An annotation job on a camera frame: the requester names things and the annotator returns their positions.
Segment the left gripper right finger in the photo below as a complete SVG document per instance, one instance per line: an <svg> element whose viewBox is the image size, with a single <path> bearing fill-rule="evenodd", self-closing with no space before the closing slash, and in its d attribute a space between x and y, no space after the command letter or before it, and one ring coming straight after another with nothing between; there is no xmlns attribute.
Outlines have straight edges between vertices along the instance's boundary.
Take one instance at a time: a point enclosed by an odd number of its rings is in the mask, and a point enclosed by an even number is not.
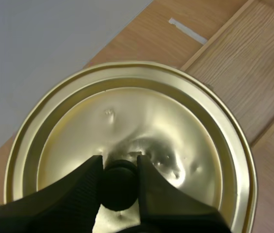
<svg viewBox="0 0 274 233"><path fill-rule="evenodd" d="M140 224L125 233L229 233L218 209L171 185L145 155L137 157L128 197L138 200Z"/></svg>

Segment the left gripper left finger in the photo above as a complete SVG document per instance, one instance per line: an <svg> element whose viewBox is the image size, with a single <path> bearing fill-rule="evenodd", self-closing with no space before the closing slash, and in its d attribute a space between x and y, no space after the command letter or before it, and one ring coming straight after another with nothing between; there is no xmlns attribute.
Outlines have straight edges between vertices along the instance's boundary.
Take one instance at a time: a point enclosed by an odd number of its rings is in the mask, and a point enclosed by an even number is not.
<svg viewBox="0 0 274 233"><path fill-rule="evenodd" d="M103 158L95 155L57 182L0 206L0 233L89 233L100 208Z"/></svg>

